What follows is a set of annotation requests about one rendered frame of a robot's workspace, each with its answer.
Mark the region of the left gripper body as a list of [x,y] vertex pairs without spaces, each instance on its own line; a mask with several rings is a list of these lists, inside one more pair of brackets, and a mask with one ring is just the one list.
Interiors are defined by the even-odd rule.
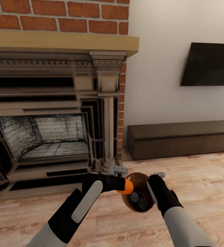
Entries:
[[116,177],[113,175],[108,175],[108,177],[111,180],[111,188],[109,189],[109,191],[112,191],[112,190],[124,191],[125,190],[125,178]]

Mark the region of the can of soda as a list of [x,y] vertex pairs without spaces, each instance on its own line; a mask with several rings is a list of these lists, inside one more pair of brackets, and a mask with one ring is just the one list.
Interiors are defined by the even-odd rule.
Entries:
[[133,191],[133,189],[134,189],[133,184],[128,179],[125,179],[125,190],[124,191],[116,190],[116,191],[122,194],[130,194]]
[[143,211],[148,211],[151,208],[151,202],[148,198],[141,198],[138,201],[138,206]]
[[139,192],[133,191],[130,195],[130,200],[133,203],[138,203],[139,199],[142,198],[142,195]]

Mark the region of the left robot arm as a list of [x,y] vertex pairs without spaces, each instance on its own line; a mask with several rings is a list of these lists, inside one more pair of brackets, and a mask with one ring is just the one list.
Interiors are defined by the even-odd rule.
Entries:
[[127,175],[129,171],[124,166],[111,166],[107,176],[88,173],[83,180],[82,191],[76,188],[25,247],[67,247],[101,193],[125,190],[125,178],[118,177],[117,173]]

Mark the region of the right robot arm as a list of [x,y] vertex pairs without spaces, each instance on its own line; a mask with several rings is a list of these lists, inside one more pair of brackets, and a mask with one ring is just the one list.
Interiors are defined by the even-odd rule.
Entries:
[[218,247],[187,213],[173,190],[162,178],[164,172],[151,173],[146,186],[164,218],[174,247]]

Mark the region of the trash can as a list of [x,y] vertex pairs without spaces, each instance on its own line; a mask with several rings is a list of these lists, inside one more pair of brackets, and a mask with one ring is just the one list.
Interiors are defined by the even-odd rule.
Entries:
[[[152,198],[152,195],[149,194],[146,186],[146,182],[147,180],[149,180],[149,176],[143,173],[135,172],[125,176],[125,179],[128,179],[133,184],[134,187],[133,191],[139,192],[142,195],[142,198],[148,198],[150,200],[151,208],[155,205],[154,199]],[[131,193],[130,194],[121,193],[122,200],[125,203],[125,205],[134,212],[145,213],[145,211],[139,208],[138,203],[133,203],[130,200]],[[148,211],[150,209],[148,209]]]

